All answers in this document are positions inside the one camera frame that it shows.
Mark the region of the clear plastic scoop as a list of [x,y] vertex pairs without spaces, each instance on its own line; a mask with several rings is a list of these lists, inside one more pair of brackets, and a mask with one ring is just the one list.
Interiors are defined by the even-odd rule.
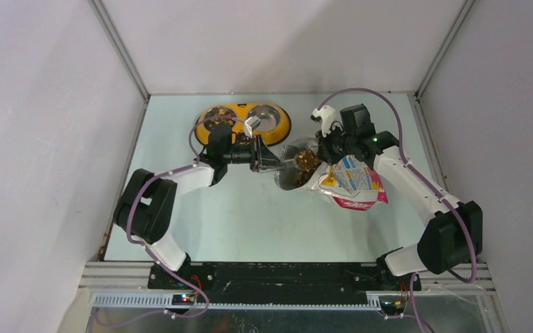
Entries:
[[280,171],[316,171],[322,161],[309,147],[286,145],[282,152],[282,167]]

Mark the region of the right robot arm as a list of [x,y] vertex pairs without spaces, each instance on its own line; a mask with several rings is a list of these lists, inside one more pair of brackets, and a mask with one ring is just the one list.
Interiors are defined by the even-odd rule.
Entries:
[[375,272],[380,287],[393,290],[404,275],[441,274],[466,262],[472,267],[466,281],[476,279],[477,255],[482,250],[482,210],[477,203],[463,203],[426,178],[393,134],[376,131],[364,105],[341,111],[325,105],[314,109],[311,118],[321,125],[316,133],[320,159],[335,164],[353,156],[365,163],[405,196],[425,226],[417,244],[381,258]]

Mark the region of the pet food bag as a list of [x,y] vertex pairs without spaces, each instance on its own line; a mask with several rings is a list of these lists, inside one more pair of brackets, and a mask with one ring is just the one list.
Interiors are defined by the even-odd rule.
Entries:
[[[317,141],[313,137],[303,137],[286,145],[309,147],[317,152]],[[276,171],[275,184],[283,191],[314,192],[348,210],[367,211],[378,203],[389,202],[379,174],[352,155],[343,157],[336,164],[322,162],[302,187],[296,186],[299,172]]]

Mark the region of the yellow double pet bowl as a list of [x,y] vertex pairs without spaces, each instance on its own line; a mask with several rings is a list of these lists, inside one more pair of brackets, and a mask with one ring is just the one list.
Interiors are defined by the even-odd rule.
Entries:
[[[261,119],[259,127],[254,130],[253,136],[261,135],[267,146],[274,146],[283,142],[291,132],[291,118],[289,114],[279,105],[273,103],[231,103],[224,105],[233,109],[236,114],[236,124],[232,127],[234,132],[232,141],[236,144],[247,144],[249,138],[244,134],[244,121],[251,116],[258,116]],[[197,123],[198,127],[194,130],[194,136],[197,142],[206,146],[209,142],[210,131],[203,126],[205,113],[200,117]]]

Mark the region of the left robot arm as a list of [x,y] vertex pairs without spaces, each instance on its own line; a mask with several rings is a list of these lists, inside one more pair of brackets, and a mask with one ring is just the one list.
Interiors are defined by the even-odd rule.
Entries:
[[216,185],[231,164],[246,164],[253,172],[294,166],[275,155],[260,135],[253,135],[246,144],[233,143],[233,137],[232,126],[218,125],[193,163],[158,175],[146,169],[134,171],[116,205],[114,223],[130,243],[142,246],[166,269],[164,278],[175,289],[185,288],[192,279],[191,269],[184,265],[189,255],[169,233],[177,197]]

